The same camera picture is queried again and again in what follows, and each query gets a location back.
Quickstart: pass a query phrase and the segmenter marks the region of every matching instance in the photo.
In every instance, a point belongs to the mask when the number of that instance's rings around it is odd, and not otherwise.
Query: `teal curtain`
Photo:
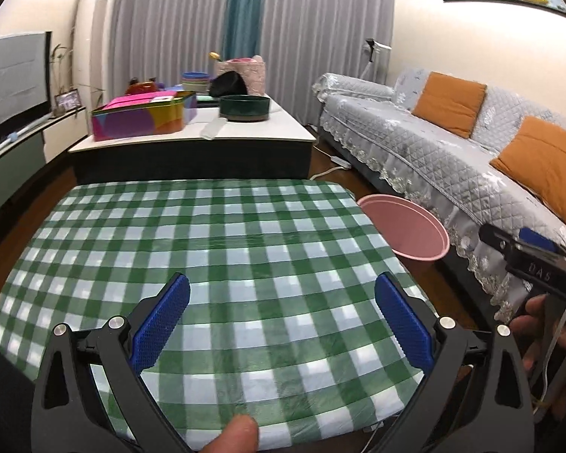
[[[262,0],[228,0],[225,34],[222,45],[224,60],[251,58],[260,46]]]

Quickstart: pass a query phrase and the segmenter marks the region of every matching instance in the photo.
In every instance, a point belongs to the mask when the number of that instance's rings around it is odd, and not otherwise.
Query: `couch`
[[[514,236],[529,227],[566,246],[566,225],[535,196],[489,165],[512,140],[524,116],[566,129],[566,118],[508,90],[488,86],[469,139],[413,116],[430,72],[404,71],[394,86],[325,74],[313,86],[322,103],[318,128],[446,227],[457,255],[468,259],[494,318],[507,322],[531,285],[505,270],[478,228],[492,223]]]

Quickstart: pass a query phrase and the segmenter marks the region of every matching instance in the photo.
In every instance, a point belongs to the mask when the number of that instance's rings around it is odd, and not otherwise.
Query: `orange pillow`
[[[484,101],[486,85],[432,72],[415,105],[413,115],[469,137]]]
[[[527,116],[491,165],[533,191],[566,224],[566,130]]]

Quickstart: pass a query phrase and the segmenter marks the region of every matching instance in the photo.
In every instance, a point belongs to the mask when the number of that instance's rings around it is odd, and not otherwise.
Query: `white floor-standing air conditioner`
[[[91,111],[112,99],[110,90],[111,19],[115,0],[80,0],[73,48],[74,87]]]

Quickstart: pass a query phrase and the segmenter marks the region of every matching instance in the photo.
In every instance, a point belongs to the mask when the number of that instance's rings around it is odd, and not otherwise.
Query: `human hand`
[[[528,315],[516,317],[509,324],[509,328],[515,334],[531,336],[535,339],[522,358],[527,374],[532,371],[535,362],[543,358],[541,355],[541,339],[545,322],[545,297],[546,295],[539,295],[531,298],[526,302]],[[566,350],[566,324],[558,338],[558,346]],[[561,421],[566,415],[566,386],[554,403],[551,404],[551,412],[558,421]]]
[[[256,453],[258,424],[250,416],[235,416],[222,434],[208,443],[200,453]]]

